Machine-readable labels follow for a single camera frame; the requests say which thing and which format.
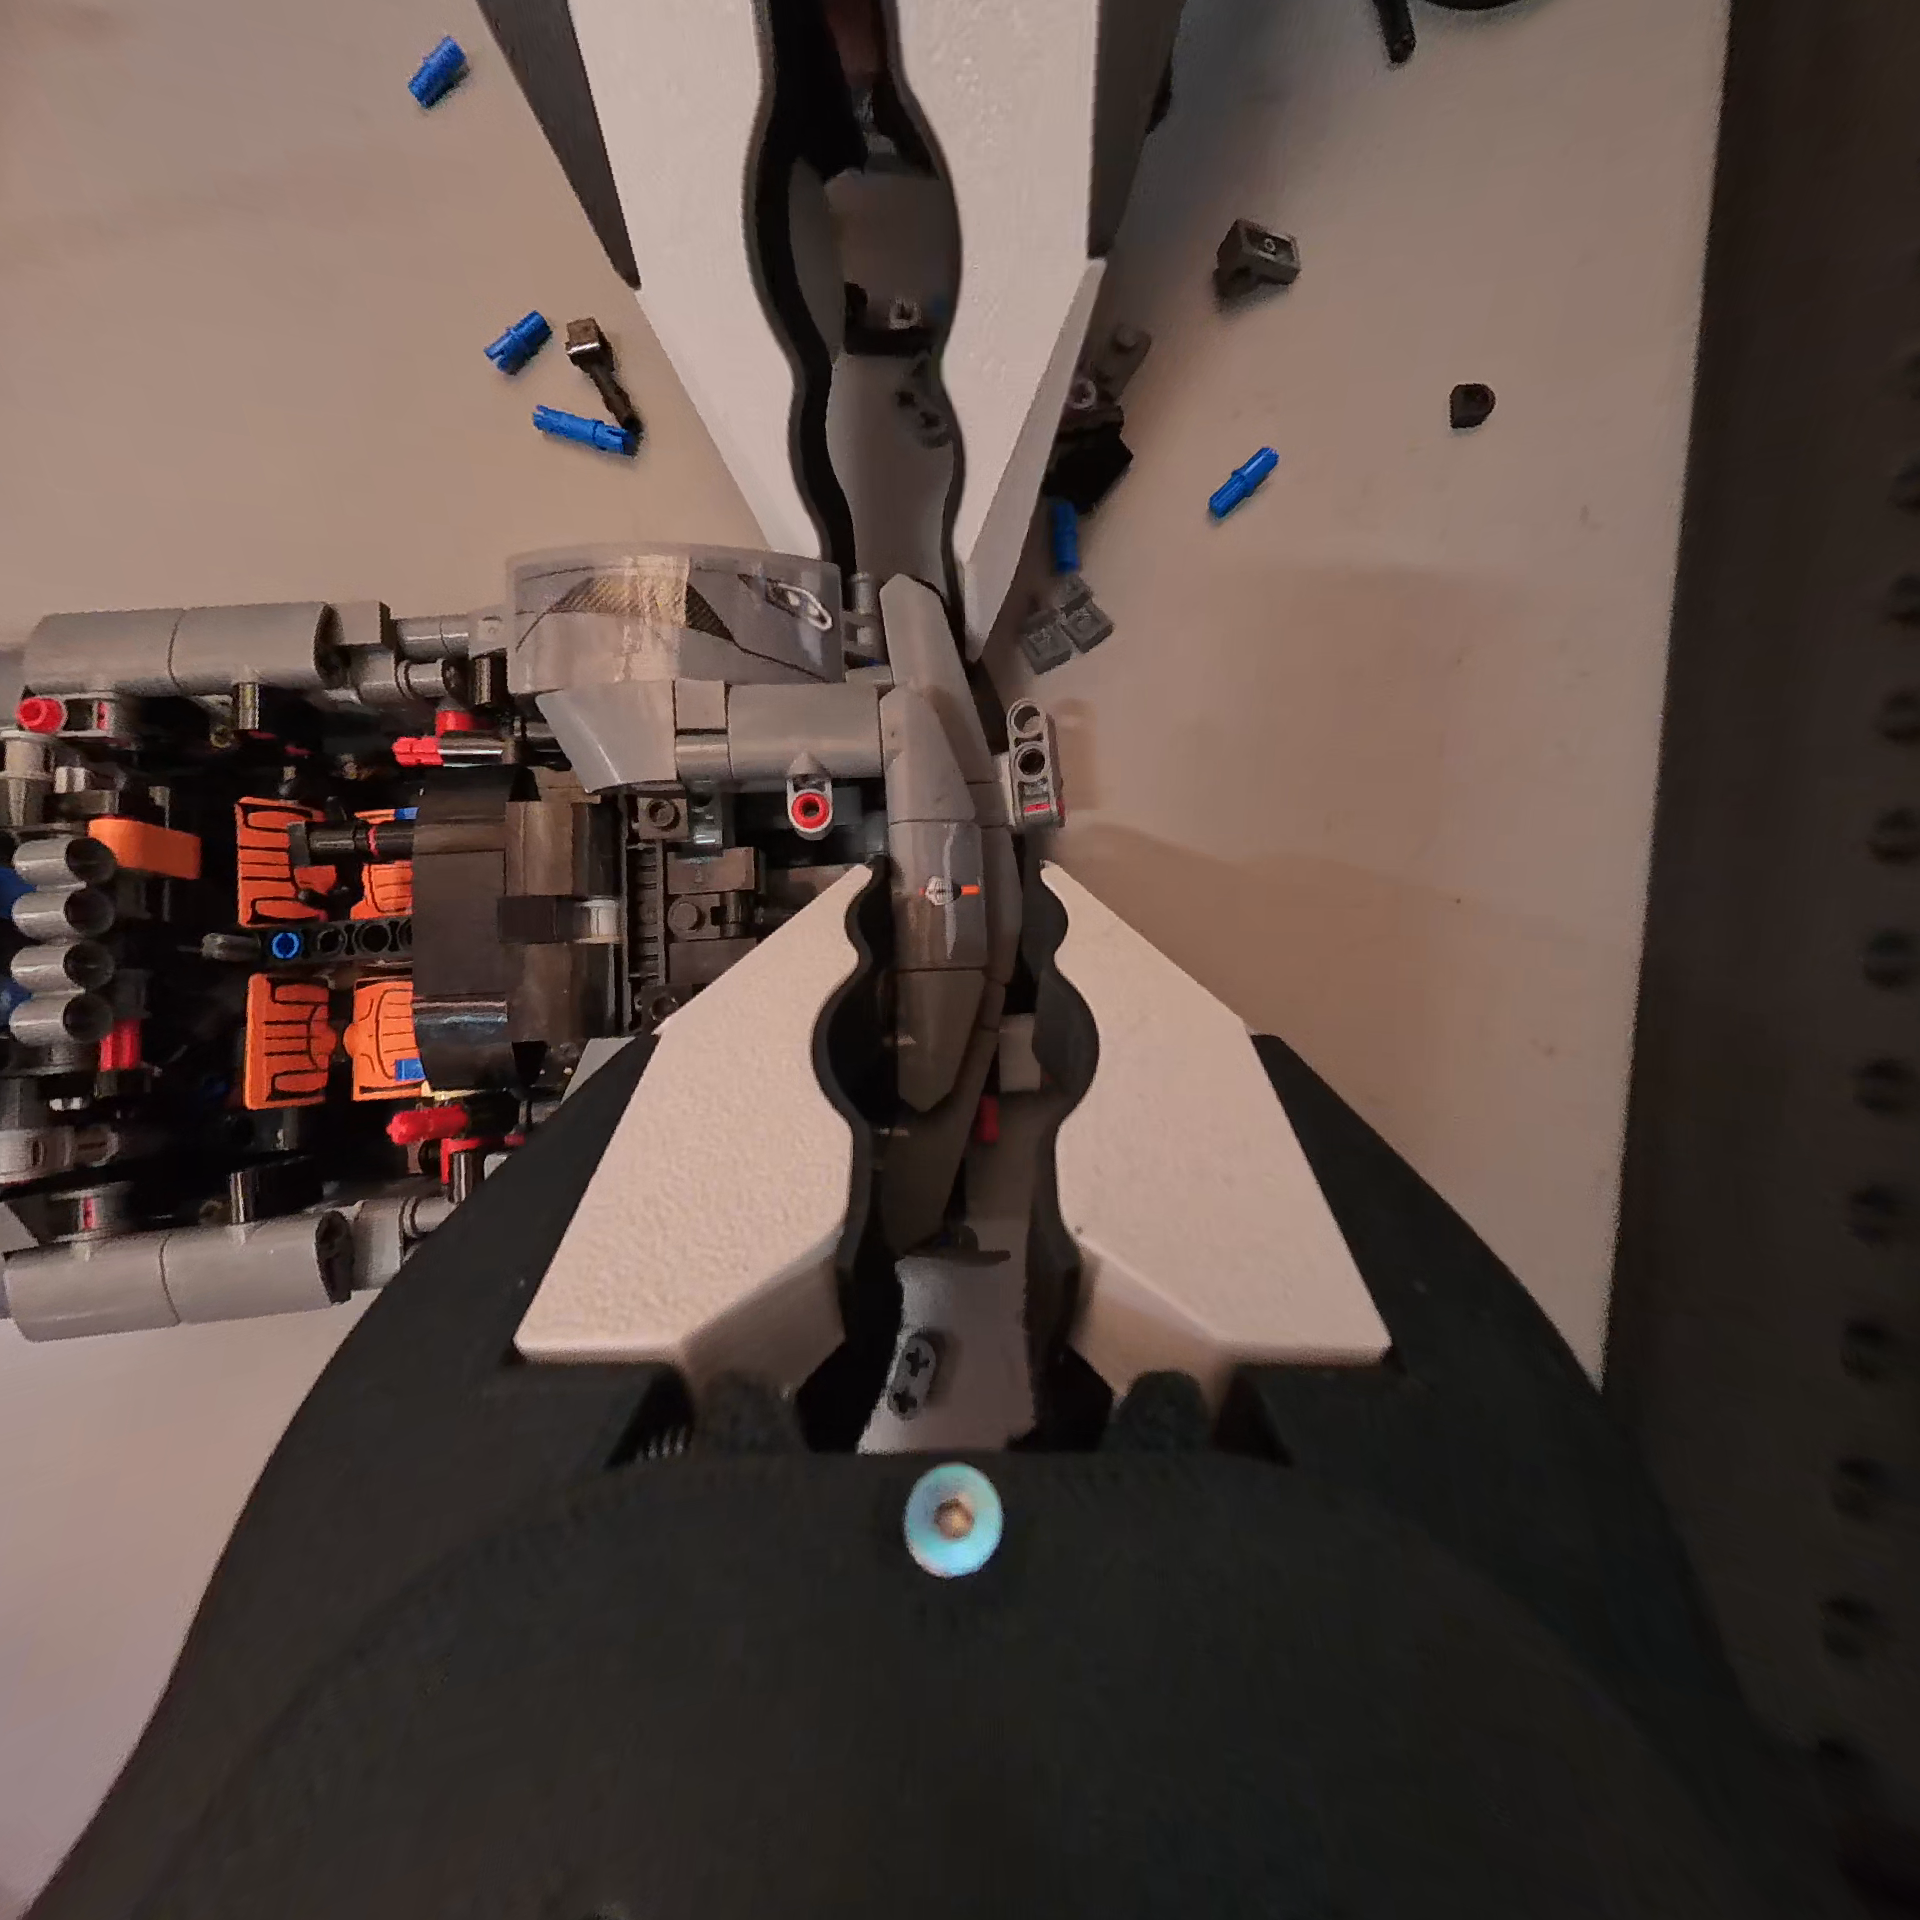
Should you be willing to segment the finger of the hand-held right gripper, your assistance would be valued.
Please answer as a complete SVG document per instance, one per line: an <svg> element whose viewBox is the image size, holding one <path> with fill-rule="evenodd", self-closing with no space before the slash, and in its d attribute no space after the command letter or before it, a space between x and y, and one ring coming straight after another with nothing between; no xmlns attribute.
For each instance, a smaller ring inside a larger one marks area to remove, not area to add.
<svg viewBox="0 0 1920 1920"><path fill-rule="evenodd" d="M843 563L826 182L847 168L847 71L826 7L592 2L572 23L649 326L767 542Z"/></svg>
<svg viewBox="0 0 1920 1920"><path fill-rule="evenodd" d="M949 573L976 659L1007 601L1182 2L899 2L903 96L955 202L941 343Z"/></svg>

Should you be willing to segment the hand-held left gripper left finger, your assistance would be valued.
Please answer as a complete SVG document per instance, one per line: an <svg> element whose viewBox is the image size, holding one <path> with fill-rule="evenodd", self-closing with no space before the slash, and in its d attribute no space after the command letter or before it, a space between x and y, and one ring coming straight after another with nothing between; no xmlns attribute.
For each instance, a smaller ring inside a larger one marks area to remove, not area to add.
<svg viewBox="0 0 1920 1920"><path fill-rule="evenodd" d="M534 1366L765 1384L857 1448L902 1287L876 1175L899 1115L892 897L852 867L671 1015L518 1327Z"/></svg>

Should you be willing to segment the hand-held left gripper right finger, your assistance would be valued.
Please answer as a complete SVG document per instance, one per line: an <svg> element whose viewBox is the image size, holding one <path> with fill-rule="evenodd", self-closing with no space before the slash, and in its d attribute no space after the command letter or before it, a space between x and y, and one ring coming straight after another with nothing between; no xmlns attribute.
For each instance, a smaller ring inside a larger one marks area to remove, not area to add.
<svg viewBox="0 0 1920 1920"><path fill-rule="evenodd" d="M1117 1402L1180 1375L1210 1412L1248 1369L1379 1366L1391 1332L1248 1022L1054 860L1039 907L1070 1350Z"/></svg>

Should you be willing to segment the grey lego car model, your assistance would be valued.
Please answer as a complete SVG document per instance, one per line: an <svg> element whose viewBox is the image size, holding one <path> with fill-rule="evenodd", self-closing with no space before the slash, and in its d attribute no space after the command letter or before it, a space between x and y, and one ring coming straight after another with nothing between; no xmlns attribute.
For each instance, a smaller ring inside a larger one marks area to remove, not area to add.
<svg viewBox="0 0 1920 1920"><path fill-rule="evenodd" d="M980 843L1062 823L1033 700L931 681L866 577L548 556L506 612L54 614L5 659L5 1317L328 1309L579 1084L905 832L909 687Z"/></svg>

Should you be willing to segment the pile of small lego pieces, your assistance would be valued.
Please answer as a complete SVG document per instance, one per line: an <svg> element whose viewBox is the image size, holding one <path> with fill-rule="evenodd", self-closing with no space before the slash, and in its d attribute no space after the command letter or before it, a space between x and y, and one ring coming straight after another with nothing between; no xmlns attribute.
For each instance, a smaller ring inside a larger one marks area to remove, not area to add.
<svg viewBox="0 0 1920 1920"><path fill-rule="evenodd" d="M1153 352L1153 335L1135 323L1113 323L1092 341L1070 375L1070 394L1050 445L1041 490L1045 542L1048 500L1070 498L1080 510L1081 570L1054 577L1050 570L1022 615L1019 648L1034 675L1051 672L1095 651L1112 635L1112 618L1086 583L1086 523L1133 466L1125 443L1125 391Z"/></svg>

